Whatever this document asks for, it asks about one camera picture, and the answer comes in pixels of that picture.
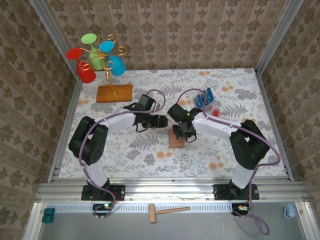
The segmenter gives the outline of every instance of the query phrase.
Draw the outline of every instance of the wooden hammer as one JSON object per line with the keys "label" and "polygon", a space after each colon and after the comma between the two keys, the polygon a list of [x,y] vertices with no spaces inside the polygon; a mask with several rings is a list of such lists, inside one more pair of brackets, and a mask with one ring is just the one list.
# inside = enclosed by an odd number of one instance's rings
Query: wooden hammer
{"label": "wooden hammer", "polygon": [[149,204],[149,220],[151,224],[154,224],[157,221],[156,215],[157,214],[167,214],[167,213],[174,213],[174,212],[182,212],[190,210],[190,207],[181,207],[181,208],[172,208],[167,210],[156,211],[156,207],[154,204]]}

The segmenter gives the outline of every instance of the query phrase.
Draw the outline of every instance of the gray floor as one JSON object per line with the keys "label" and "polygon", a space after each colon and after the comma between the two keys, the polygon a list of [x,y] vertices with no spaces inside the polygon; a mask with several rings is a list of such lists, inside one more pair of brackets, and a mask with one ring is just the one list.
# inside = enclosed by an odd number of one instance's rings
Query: gray floor
{"label": "gray floor", "polygon": [[167,213],[149,223],[145,213],[114,213],[95,219],[90,213],[56,213],[43,224],[40,240],[304,240],[298,218],[284,218],[284,204],[255,203],[256,214],[270,227],[259,233],[253,219],[235,219],[229,213]]}

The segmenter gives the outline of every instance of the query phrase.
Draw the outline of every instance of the floral tablecloth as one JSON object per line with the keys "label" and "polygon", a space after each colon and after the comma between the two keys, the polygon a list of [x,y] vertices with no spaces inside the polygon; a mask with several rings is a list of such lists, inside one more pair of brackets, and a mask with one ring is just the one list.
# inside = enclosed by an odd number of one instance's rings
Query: floral tablecloth
{"label": "floral tablecloth", "polygon": [[[89,116],[96,120],[119,111],[130,102],[96,103],[98,86],[106,85],[103,72],[96,72],[91,84],[84,84],[79,96],[70,141],[80,120]],[[133,84],[133,101],[150,89],[159,89],[166,96],[166,105],[159,114],[165,115],[179,95],[190,88],[211,87],[221,111],[221,118],[243,122],[252,119],[266,139],[277,147],[265,104],[253,69],[188,69],[127,71],[120,77],[111,77],[113,84]],[[185,94],[179,104],[190,110],[196,92]],[[162,103],[162,96],[150,94]],[[122,129],[106,139],[101,158],[104,171],[113,178],[149,177],[232,177],[237,166],[231,144],[218,137],[197,133],[197,140],[184,148],[169,148],[168,130],[174,122],[168,117],[168,126],[137,133],[134,126]],[[262,163],[274,162],[270,150]],[[257,176],[285,176],[283,163],[261,167]],[[84,178],[78,159],[66,148],[60,169],[60,178]]]}

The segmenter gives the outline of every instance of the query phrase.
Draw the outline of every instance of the hammer head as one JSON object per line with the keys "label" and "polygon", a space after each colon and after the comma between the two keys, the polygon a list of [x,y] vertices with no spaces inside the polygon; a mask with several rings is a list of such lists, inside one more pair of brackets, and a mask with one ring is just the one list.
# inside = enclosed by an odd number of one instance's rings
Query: hammer head
{"label": "hammer head", "polygon": [[156,206],[154,204],[149,204],[148,210],[149,210],[149,221],[151,224],[154,224],[157,221]]}

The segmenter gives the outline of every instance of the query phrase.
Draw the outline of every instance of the hammer handle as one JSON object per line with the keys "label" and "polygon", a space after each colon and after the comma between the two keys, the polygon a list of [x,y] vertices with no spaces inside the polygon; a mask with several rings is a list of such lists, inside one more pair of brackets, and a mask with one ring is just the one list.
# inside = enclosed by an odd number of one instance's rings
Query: hammer handle
{"label": "hammer handle", "polygon": [[190,210],[190,207],[181,207],[181,208],[173,208],[173,209],[167,209],[167,210],[160,210],[155,211],[155,214],[167,214],[167,213],[175,213],[175,212],[182,212],[182,211],[188,211]]}

